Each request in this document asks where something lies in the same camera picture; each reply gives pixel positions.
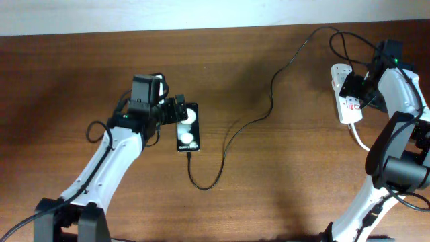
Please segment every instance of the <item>black power cord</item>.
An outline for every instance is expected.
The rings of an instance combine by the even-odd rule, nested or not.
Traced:
[[[160,126],[158,125],[157,126],[157,139],[155,140],[154,143],[152,143],[150,145],[146,145],[146,147],[151,147],[151,146],[157,144],[159,142],[159,140],[160,140]]]
[[[222,160],[221,160],[221,166],[220,166],[220,170],[219,170],[219,172],[218,172],[218,175],[216,176],[216,178],[215,178],[215,180],[214,180],[214,182],[212,182],[212,184],[210,185],[210,186],[208,186],[208,187],[201,187],[201,186],[199,186],[199,185],[197,185],[197,183],[194,181],[194,178],[193,178],[193,176],[191,175],[191,153],[190,152],[188,152],[187,153],[187,159],[188,159],[188,177],[189,177],[189,179],[190,179],[190,181],[191,181],[191,183],[197,188],[197,189],[199,189],[199,190],[203,190],[203,191],[206,191],[206,190],[209,190],[209,189],[211,189],[211,188],[213,188],[217,183],[218,183],[218,181],[219,181],[219,179],[221,178],[221,174],[222,174],[222,170],[224,169],[224,164],[225,164],[225,160],[226,160],[226,156],[227,156],[227,152],[228,152],[228,149],[230,148],[230,145],[231,145],[231,143],[232,143],[232,141],[246,128],[246,127],[248,127],[248,125],[251,125],[251,124],[254,124],[254,123],[256,123],[256,122],[259,122],[259,121],[262,121],[262,120],[264,120],[264,119],[266,119],[266,118],[268,118],[269,116],[270,116],[270,114],[271,114],[271,112],[272,112],[272,110],[273,110],[273,105],[274,105],[274,97],[273,97],[273,82],[275,81],[275,79],[276,79],[276,77],[283,71],[283,70],[285,70],[288,66],[290,66],[290,64],[292,64],[293,62],[294,62],[294,60],[296,59],[296,57],[298,56],[298,53],[303,49],[303,47],[308,43],[308,41],[315,35],[315,33],[317,33],[319,30],[323,30],[323,29],[332,29],[332,30],[334,30],[334,31],[336,31],[336,32],[339,32],[339,30],[337,29],[337,28],[335,28],[335,27],[332,27],[332,26],[321,26],[321,27],[319,27],[319,28],[317,28],[317,29],[315,29],[310,35],[309,35],[309,37],[307,37],[307,39],[306,39],[306,41],[303,43],[303,45],[301,45],[301,47],[297,50],[297,52],[295,53],[295,55],[290,59],[290,61],[286,64],[286,65],[284,65],[283,67],[281,67],[279,70],[277,70],[276,72],[275,72],[275,74],[273,75],[273,77],[271,78],[271,81],[270,81],[270,108],[269,108],[269,110],[267,111],[267,113],[266,113],[266,115],[264,115],[263,117],[261,117],[261,118],[258,118],[258,119],[256,119],[256,120],[253,120],[253,121],[250,121],[249,123],[247,123],[247,124],[245,124],[241,129],[239,129],[239,131],[237,131],[236,132],[236,134],[234,134],[233,135],[233,137],[230,139],[230,141],[227,143],[227,145],[225,146],[225,148],[224,148],[224,153],[223,153],[223,155],[222,155]],[[341,34],[341,37],[342,37],[342,41],[343,41],[343,50],[345,51],[345,60],[347,60],[348,62],[349,62],[349,64],[351,65],[351,68],[353,69],[353,65],[352,65],[352,62],[355,62],[355,63],[360,63],[361,64],[361,62],[359,62],[359,61],[357,61],[357,60],[350,60],[349,59],[349,57],[348,57],[348,53],[347,53],[347,47],[346,47],[346,44],[345,44],[345,39],[344,39],[344,37],[343,37],[343,35]]]
[[[430,208],[430,201],[428,201],[426,198],[424,198],[422,195],[413,193],[413,192],[396,192],[397,196],[413,196],[416,198],[419,198],[421,200],[424,200],[428,207]],[[357,242],[358,239],[360,238],[361,234],[363,233],[363,230],[366,227],[372,226],[373,223],[376,221],[376,219],[378,219],[379,214],[382,212],[382,210],[384,209],[384,203],[386,201],[388,201],[388,199],[390,199],[391,197],[393,197],[392,194],[389,194],[387,196],[384,196],[381,201],[377,204],[375,204],[373,206],[373,208],[366,214],[366,216],[364,216],[363,221],[361,223],[361,227],[357,230],[357,236],[355,237],[354,242]]]
[[[54,208],[50,208],[48,210],[38,212],[37,214],[29,216],[28,218],[24,219],[23,221],[17,223],[10,230],[8,230],[8,232],[6,232],[6,234],[4,234],[4,236],[2,236],[2,238],[0,239],[0,242],[5,242],[7,238],[9,238],[12,234],[14,234],[18,229],[22,228],[24,225],[26,225],[26,224],[44,216],[44,215],[47,215],[51,212],[54,212],[58,209],[61,209],[65,206],[69,205],[74,199],[76,199],[77,197],[79,197],[79,195],[81,195],[84,191],[86,191],[87,186],[89,185],[91,180],[94,178],[95,174],[97,173],[101,164],[104,162],[104,160],[108,156],[109,152],[112,150],[112,133],[110,132],[110,129],[103,122],[93,121],[92,123],[89,124],[89,126],[87,128],[87,132],[86,132],[87,140],[91,143],[96,143],[97,141],[101,140],[100,138],[98,138],[96,140],[91,140],[89,138],[89,132],[91,131],[91,128],[93,127],[94,124],[100,124],[105,128],[107,135],[109,136],[109,145],[107,146],[105,153],[103,154],[103,156],[101,157],[101,159],[97,163],[97,165],[94,167],[94,170],[91,172],[91,174],[89,175],[89,177],[85,181],[85,183],[82,184],[82,186],[76,191],[76,193],[73,196],[71,196],[69,199],[65,200],[64,202],[61,202],[60,204],[58,204]]]
[[[120,99],[118,100],[118,104],[117,104],[116,106],[117,106],[117,107],[121,106],[122,100],[124,100],[124,98],[127,96],[127,94],[129,94],[129,93],[131,93],[131,92],[132,92],[132,90],[131,90],[131,89],[129,89],[129,90],[127,90],[127,91],[125,91],[125,92],[121,95]]]
[[[383,167],[384,167],[384,158],[385,158],[385,154],[386,154],[386,152],[387,152],[387,150],[388,150],[388,147],[391,145],[391,143],[393,142],[393,140],[403,131],[403,130],[405,130],[406,128],[408,128],[410,125],[412,125],[412,124],[414,124],[415,122],[417,122],[418,120],[419,120],[419,118],[423,115],[423,112],[424,112],[424,106],[423,106],[423,102],[421,101],[421,97],[420,97],[420,95],[418,94],[418,91],[417,91],[417,88],[413,85],[413,83],[412,83],[412,79],[405,73],[405,71],[403,70],[403,69],[401,69],[398,65],[397,65],[397,63],[392,59],[392,58],[390,58],[389,56],[387,56],[386,54],[384,54],[378,47],[376,47],[376,46],[374,46],[369,40],[366,40],[365,38],[363,38],[363,37],[361,37],[360,35],[358,35],[358,34],[355,34],[355,33],[352,33],[352,32],[346,32],[346,31],[338,31],[338,32],[336,32],[336,33],[334,33],[331,37],[330,37],[330,40],[329,40],[329,45],[330,45],[330,47],[331,47],[331,50],[333,51],[333,53],[335,53],[337,56],[339,56],[340,58],[342,58],[342,59],[345,59],[345,57],[344,56],[341,56],[338,52],[336,52],[336,50],[334,50],[334,48],[332,47],[332,41],[333,41],[333,38],[336,36],[336,35],[338,35],[338,34],[340,34],[340,35],[344,35],[344,34],[346,34],[346,35],[350,35],[350,36],[353,36],[353,37],[355,37],[355,38],[357,38],[357,39],[359,39],[359,40],[361,40],[362,42],[364,42],[365,44],[367,44],[368,46],[370,46],[370,47],[372,47],[375,51],[377,51],[377,52],[379,52],[380,54],[381,54],[381,56],[382,57],[384,57],[393,67],[396,67],[399,71],[400,71],[400,73],[402,73],[402,75],[403,75],[403,77],[406,79],[406,83],[408,83],[408,85],[409,85],[409,87],[411,87],[411,89],[412,89],[412,92],[414,93],[414,96],[415,96],[415,98],[417,99],[417,102],[418,102],[418,114],[412,119],[412,120],[410,120],[410,121],[408,121],[408,122],[406,122],[405,124],[403,124],[391,137],[390,137],[390,139],[388,140],[388,142],[386,143],[386,145],[385,145],[385,147],[384,147],[384,150],[383,150],[383,152],[382,152],[382,155],[381,155],[381,157],[380,157],[380,163],[379,163],[379,166],[378,166],[378,168],[379,168],[379,176],[380,176],[380,179],[383,181],[383,186],[388,190],[388,192],[390,193],[390,195],[392,196],[392,197],[394,197],[394,198],[396,198],[401,204],[403,204],[403,205],[405,205],[405,206],[407,206],[408,208],[412,208],[413,210],[416,210],[416,211],[419,211],[419,212],[430,212],[430,207],[428,207],[428,208],[420,208],[420,207],[418,207],[418,206],[415,206],[415,205],[413,205],[413,204],[411,204],[411,203],[409,203],[409,202],[406,202],[405,200],[403,200],[401,197],[399,197],[398,195],[397,195],[397,193],[396,192],[394,192],[391,188],[390,188],[390,186],[386,183],[386,180],[384,179],[384,171],[383,171]],[[419,198],[419,199],[421,199],[421,200],[423,200],[424,202],[426,202],[427,204],[430,204],[430,201],[428,201],[428,199],[426,199],[426,198],[424,198],[423,196],[421,196],[421,195],[418,195],[418,194],[416,194],[416,193],[408,193],[408,195],[409,196],[414,196],[414,197],[416,197],[416,198]]]

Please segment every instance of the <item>cable connector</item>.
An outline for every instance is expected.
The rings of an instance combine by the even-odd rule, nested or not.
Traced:
[[[361,229],[371,226],[376,219],[378,219],[379,214],[382,212],[383,205],[375,205],[363,218],[363,224]]]

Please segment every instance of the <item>black device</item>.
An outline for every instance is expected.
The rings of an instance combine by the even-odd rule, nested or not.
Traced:
[[[177,150],[179,152],[199,151],[200,132],[197,103],[186,104],[188,119],[177,123]]]
[[[387,112],[387,107],[381,93],[378,91],[378,82],[382,74],[388,68],[395,67],[391,61],[384,56],[391,58],[398,68],[414,71],[414,65],[402,61],[403,43],[395,40],[381,41],[376,46],[379,51],[374,52],[372,62],[366,65],[369,75],[365,79],[354,72],[350,73],[343,83],[339,96],[356,97],[360,100],[360,108],[367,105],[383,112]]]
[[[159,95],[161,84],[163,84],[163,95]],[[141,133],[145,141],[143,145],[146,145],[155,131],[159,137],[161,125],[188,119],[185,110],[185,97],[176,95],[167,98],[168,94],[169,86],[163,74],[135,75],[132,82],[131,98],[124,99],[121,97],[112,117],[107,121],[107,126],[109,128],[116,126],[130,128],[135,133]],[[126,104],[128,104],[128,110],[124,114],[122,110]]]

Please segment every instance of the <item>wooden table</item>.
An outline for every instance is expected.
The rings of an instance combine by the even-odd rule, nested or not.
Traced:
[[[373,43],[404,42],[430,98],[430,22],[335,24]],[[212,182],[223,144],[269,107],[273,73],[319,25],[18,36],[0,38],[0,233],[57,198],[81,173],[97,145],[85,140],[92,120],[106,121],[137,73],[162,72],[171,95],[198,102],[202,150],[193,174]],[[195,189],[175,125],[127,171],[107,220],[113,237],[136,241],[258,241],[315,235],[339,218],[360,189],[366,152],[339,123],[331,65],[342,63],[319,32],[274,85],[271,116],[233,143],[210,191]],[[352,58],[373,51],[347,39]],[[339,41],[335,45],[341,51]],[[356,65],[362,75],[364,69]],[[366,108],[357,128],[371,145],[388,115]],[[430,191],[422,192],[430,196]],[[430,217],[398,205],[373,235],[428,241]],[[10,241],[31,241],[32,225]]]

